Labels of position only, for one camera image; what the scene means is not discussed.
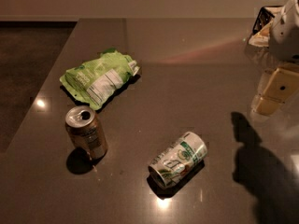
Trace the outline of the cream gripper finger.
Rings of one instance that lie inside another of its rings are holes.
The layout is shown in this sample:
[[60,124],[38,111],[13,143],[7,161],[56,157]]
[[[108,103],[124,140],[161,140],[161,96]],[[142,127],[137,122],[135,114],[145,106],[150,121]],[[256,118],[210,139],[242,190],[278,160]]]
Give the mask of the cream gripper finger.
[[275,69],[267,68],[254,96],[254,111],[263,116],[271,116],[298,90],[298,64],[283,63]]

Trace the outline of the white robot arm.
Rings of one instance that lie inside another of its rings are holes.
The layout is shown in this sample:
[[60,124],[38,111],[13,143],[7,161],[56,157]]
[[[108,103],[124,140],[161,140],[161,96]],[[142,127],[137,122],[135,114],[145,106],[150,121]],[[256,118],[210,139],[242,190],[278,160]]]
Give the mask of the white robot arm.
[[269,65],[252,109],[270,116],[299,89],[299,0],[288,0],[284,6],[262,7],[249,43],[265,48]]

